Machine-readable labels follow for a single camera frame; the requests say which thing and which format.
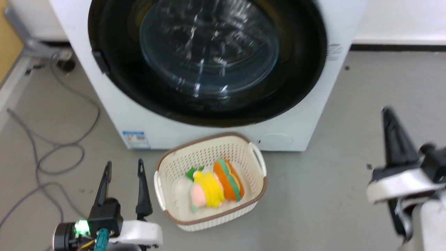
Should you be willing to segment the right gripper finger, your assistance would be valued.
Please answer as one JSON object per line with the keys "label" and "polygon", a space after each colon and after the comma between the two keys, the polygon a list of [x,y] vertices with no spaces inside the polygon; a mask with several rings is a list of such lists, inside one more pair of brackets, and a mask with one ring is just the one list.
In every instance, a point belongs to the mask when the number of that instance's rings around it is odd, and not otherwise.
{"label": "right gripper finger", "polygon": [[396,168],[419,163],[418,152],[396,111],[391,106],[385,106],[381,116],[386,167]]}

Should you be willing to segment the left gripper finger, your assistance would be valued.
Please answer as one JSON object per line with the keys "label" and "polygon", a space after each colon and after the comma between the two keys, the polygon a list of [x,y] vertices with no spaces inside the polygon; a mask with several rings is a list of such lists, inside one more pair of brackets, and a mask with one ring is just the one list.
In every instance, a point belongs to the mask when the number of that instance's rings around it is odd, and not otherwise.
{"label": "left gripper finger", "polygon": [[144,167],[144,161],[138,159],[138,173],[139,178],[139,191],[138,191],[138,202],[136,205],[136,215],[137,220],[146,221],[146,217],[153,213],[153,207],[150,199],[148,182]]}
{"label": "left gripper finger", "polygon": [[98,191],[94,200],[94,206],[102,206],[107,199],[108,194],[108,186],[111,181],[113,164],[111,161],[108,161],[105,169],[102,174],[102,178],[99,182]]}

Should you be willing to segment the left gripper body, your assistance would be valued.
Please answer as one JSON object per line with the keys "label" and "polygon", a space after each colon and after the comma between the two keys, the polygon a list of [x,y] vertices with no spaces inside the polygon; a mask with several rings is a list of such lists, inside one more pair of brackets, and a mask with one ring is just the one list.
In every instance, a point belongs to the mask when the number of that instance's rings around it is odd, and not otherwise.
{"label": "left gripper body", "polygon": [[158,224],[124,220],[121,204],[116,198],[107,198],[102,206],[92,206],[87,221],[96,239],[94,249],[107,249],[113,244],[133,244],[145,249],[163,244],[162,229]]}

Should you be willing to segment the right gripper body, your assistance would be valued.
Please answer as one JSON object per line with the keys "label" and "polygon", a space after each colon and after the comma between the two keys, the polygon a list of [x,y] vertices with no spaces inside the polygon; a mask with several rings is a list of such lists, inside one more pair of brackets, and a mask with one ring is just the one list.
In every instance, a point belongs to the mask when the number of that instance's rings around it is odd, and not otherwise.
{"label": "right gripper body", "polygon": [[445,176],[445,148],[425,144],[420,150],[424,154],[421,163],[373,169],[366,189],[368,202],[376,204],[445,189],[441,180]]}

